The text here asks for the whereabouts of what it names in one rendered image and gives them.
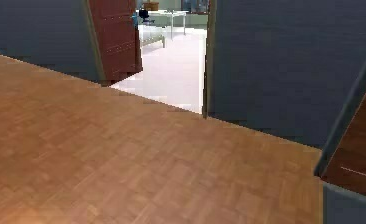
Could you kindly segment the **black office chair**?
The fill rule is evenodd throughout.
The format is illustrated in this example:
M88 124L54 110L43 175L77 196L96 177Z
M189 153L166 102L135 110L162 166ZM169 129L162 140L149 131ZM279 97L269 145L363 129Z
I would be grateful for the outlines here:
M139 17L142 19L144 24L154 23L154 20L150 18L149 13L146 9L140 9L138 11Z

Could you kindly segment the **white table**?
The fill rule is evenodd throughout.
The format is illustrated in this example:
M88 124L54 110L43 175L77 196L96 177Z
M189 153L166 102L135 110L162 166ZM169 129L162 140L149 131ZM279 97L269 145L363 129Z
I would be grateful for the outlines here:
M179 10L158 10L158 11L148 11L149 16L151 19L154 20L154 23L150 23L147 25L155 25L156 18L166 18L168 23L167 26L170 28L170 38L173 38L174 29L175 29L175 19L177 17L182 18L182 27L183 27L183 34L186 34L186 17L188 12L187 11L179 11Z

